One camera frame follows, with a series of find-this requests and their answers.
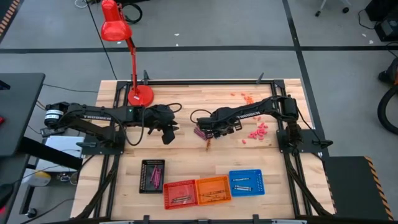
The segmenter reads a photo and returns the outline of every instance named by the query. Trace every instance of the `wooden table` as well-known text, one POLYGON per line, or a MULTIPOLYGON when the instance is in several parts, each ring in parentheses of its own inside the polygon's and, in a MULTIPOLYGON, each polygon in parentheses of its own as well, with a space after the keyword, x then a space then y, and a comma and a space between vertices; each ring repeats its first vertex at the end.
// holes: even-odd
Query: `wooden table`
MULTIPOLYGON (((300 79, 285 79, 286 92, 297 100, 303 117, 311 124, 307 102, 300 79)), ((102 81, 96 106, 111 108, 116 81, 102 81)), ((279 152, 276 138, 277 123, 271 116, 262 115, 260 121, 242 120, 243 130, 212 139, 206 150, 206 141, 193 133, 195 125, 190 114, 196 109, 214 111, 222 106, 245 105, 241 93, 252 94, 254 101, 271 96, 268 85, 173 85, 152 86, 155 93, 153 104, 181 103, 183 109, 175 114, 180 129, 169 145, 163 145, 161 132, 146 134, 140 145, 127 145, 119 163, 112 220, 142 220, 150 215, 151 220, 181 219, 251 219, 253 214, 260 218, 293 218, 287 172, 283 155, 279 152), (248 134, 261 122, 268 125, 268 134, 263 141, 248 139, 248 134), (228 175, 230 170, 261 169, 266 194, 257 197, 235 197, 232 202, 218 205, 165 210, 162 194, 139 194, 141 160, 165 159, 165 182, 199 179, 216 175, 228 175)), ((208 116, 197 113, 194 118, 208 116)), ((106 126, 104 121, 95 121, 106 126)), ((306 126, 300 120, 299 125, 306 126)), ((136 142, 141 128, 129 128, 127 134, 136 142)), ((322 162, 312 154, 301 154, 303 171, 308 188, 329 212, 334 213, 322 162)), ((90 201, 98 188, 103 156, 95 156, 80 173, 71 217, 78 215, 90 201)), ((305 214, 300 189, 296 186, 301 213, 305 214)), ((101 214, 104 215, 107 192, 103 197, 101 214)))

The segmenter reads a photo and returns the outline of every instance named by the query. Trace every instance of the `yellow and black tape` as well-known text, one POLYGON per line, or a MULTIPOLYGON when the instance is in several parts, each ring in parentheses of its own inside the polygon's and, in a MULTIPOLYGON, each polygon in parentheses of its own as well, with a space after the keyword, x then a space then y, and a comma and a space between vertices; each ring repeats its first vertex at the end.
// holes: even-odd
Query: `yellow and black tape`
POLYGON ((3 35, 3 32, 5 32, 7 26, 9 26, 9 24, 11 22, 11 17, 17 11, 19 3, 20 3, 20 0, 13 0, 11 5, 9 6, 6 14, 4 15, 3 19, 0 22, 0 36, 3 35))
POLYGON ((376 183, 377 189, 379 190, 379 195, 380 195, 381 201, 383 202, 383 205, 384 205, 384 207, 385 207, 385 209, 386 209, 386 213, 387 213, 387 215, 388 215, 388 219, 391 220, 391 221, 393 221, 394 218, 393 218, 393 216, 392 216, 390 206, 389 206, 388 203, 387 203, 387 198, 386 198, 386 196, 384 195, 383 188, 381 187, 381 184, 380 184, 380 180, 379 180, 379 178, 377 177, 376 169, 374 168, 372 159, 371 159, 370 157, 368 157, 368 156, 365 156, 365 159, 368 161, 369 167, 371 168, 371 172, 372 172, 372 174, 373 174, 373 179, 374 179, 374 181, 375 181, 375 183, 376 183))
POLYGON ((333 193, 331 192, 331 188, 330 188, 330 184, 329 184, 329 178, 328 178, 328 174, 326 173, 326 171, 325 171, 325 176, 326 176, 326 181, 328 182, 328 188, 329 188, 331 202, 333 204, 333 208, 335 209, 335 214, 336 214, 337 213, 337 209, 336 209, 336 205, 335 205, 335 200, 333 199, 333 193))

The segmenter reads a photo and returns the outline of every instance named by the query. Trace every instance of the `chair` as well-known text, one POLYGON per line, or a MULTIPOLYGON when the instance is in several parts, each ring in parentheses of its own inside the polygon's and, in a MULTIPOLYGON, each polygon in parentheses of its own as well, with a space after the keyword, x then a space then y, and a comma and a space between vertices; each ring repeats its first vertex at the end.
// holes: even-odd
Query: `chair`
MULTIPOLYGON (((343 2, 343 4, 346 6, 351 6, 351 3, 348 0, 340 0, 340 1, 343 2)), ((321 7, 317 11, 317 13, 315 13, 316 17, 318 17, 321 14, 322 9, 325 6, 326 2, 327 2, 327 0, 323 0, 321 7)), ((349 8, 345 7, 342 11, 343 11, 343 13, 347 13, 349 11, 349 8)))

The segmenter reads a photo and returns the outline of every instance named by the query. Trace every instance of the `concrete floor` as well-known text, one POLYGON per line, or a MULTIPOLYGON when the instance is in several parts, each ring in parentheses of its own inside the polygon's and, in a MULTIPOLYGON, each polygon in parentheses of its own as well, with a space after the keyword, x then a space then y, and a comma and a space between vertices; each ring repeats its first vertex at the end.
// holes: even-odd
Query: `concrete floor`
MULTIPOLYGON (((328 1, 321 16, 314 14, 321 0, 289 0, 301 46, 384 45, 373 30, 358 25, 357 13, 370 0, 355 0, 350 12, 342 14, 339 1, 328 1)), ((74 6, 74 0, 25 1, 11 24, 0 49, 56 49, 101 47, 88 9, 74 6)), ((140 47, 279 45, 293 46, 284 6, 279 0, 150 0, 139 5, 144 11, 133 25, 133 39, 140 47)), ((92 6, 97 26, 103 16, 92 6)), ((371 25, 366 14, 364 24, 371 25)), ((107 47, 124 43, 105 42, 107 47)), ((325 135, 335 143, 332 156, 370 156, 374 161, 392 213, 398 218, 398 137, 388 133, 377 120, 377 104, 388 87, 376 79, 394 58, 387 51, 303 52, 325 135)), ((128 53, 110 53, 116 75, 130 74, 128 53)), ((139 52, 137 68, 151 78, 301 78, 294 51, 190 51, 139 52)), ((0 54, 2 72, 43 72, 45 83, 77 90, 97 90, 101 80, 113 79, 104 53, 0 54)), ((44 86, 43 103, 69 101, 95 103, 92 93, 74 93, 44 86)), ((398 101, 388 106, 395 125, 398 101)), ((43 128, 44 112, 35 109, 30 125, 43 128)), ((26 136, 41 140, 31 130, 26 136)), ((74 187, 48 187, 36 191, 32 207, 43 212, 66 198, 74 187)), ((9 223, 18 215, 18 195, 9 223)), ((72 202, 32 223, 66 220, 72 202)))

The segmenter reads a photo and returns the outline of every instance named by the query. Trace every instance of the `red tray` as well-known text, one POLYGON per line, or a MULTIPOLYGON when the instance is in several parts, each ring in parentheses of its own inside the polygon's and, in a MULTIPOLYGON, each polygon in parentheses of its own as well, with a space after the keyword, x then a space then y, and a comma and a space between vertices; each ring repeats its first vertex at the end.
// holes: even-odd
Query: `red tray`
POLYGON ((166 210, 198 205, 195 180, 184 180, 163 185, 166 210))

